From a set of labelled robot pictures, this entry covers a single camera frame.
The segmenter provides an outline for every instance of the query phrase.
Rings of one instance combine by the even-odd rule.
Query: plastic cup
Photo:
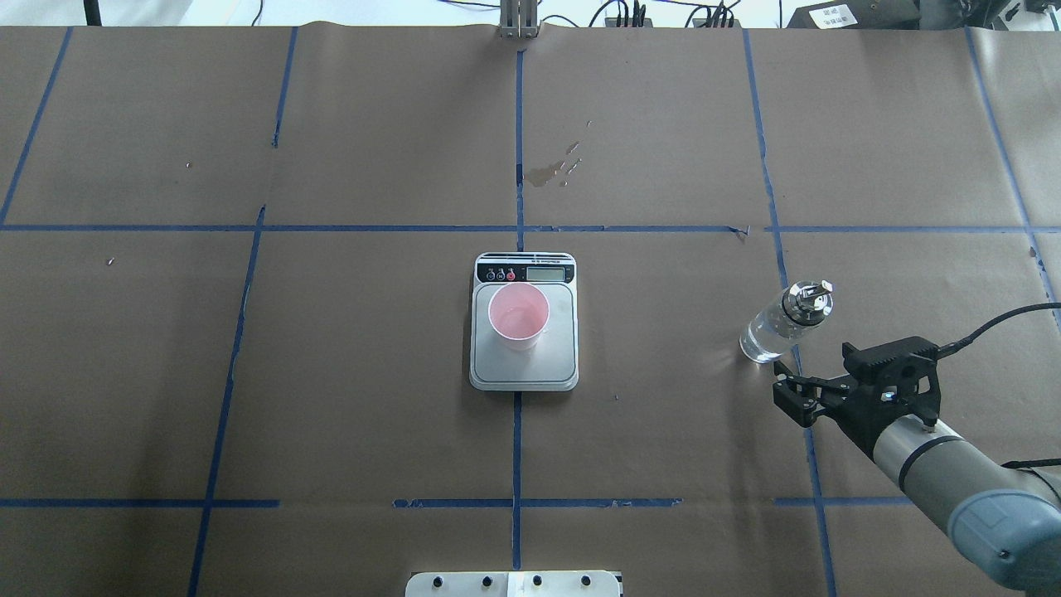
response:
[[[506,347],[526,351],[549,323],[549,298],[533,283],[514,281],[493,293],[487,314],[490,327]]]

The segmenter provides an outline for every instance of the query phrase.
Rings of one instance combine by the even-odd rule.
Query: scale display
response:
[[[549,322],[526,351],[506,347],[490,326],[490,298],[504,284],[535,284],[549,300]],[[578,384],[578,291],[567,252],[484,252],[471,291],[471,385],[487,391],[564,392]]]

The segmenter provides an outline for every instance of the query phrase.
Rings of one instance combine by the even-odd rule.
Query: black band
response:
[[[938,446],[939,444],[946,442],[954,442],[954,441],[963,442],[966,440],[959,438],[958,436],[943,436],[942,438],[936,438],[930,442],[925,442],[921,444],[920,446],[918,446],[918,450],[910,453],[910,455],[906,457],[906,462],[903,463],[903,468],[899,470],[899,491],[906,493],[906,474],[910,472],[910,467],[914,467],[914,462],[917,461],[917,459],[921,458],[921,455]]]

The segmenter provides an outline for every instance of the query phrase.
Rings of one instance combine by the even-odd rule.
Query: robotic arm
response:
[[[1024,310],[1016,312],[1037,311]],[[801,427],[834,420],[998,584],[1061,595],[1061,478],[1037,469],[1061,461],[995,464],[939,420],[938,361],[1013,315],[942,348],[919,337],[862,351],[845,344],[848,375],[835,380],[801,377],[776,363],[773,404]]]

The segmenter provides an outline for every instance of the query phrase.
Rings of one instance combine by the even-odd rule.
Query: sticker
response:
[[[847,4],[827,6],[817,11],[810,11],[811,18],[818,29],[837,29],[849,24],[858,24],[855,16],[851,14],[851,8]]]

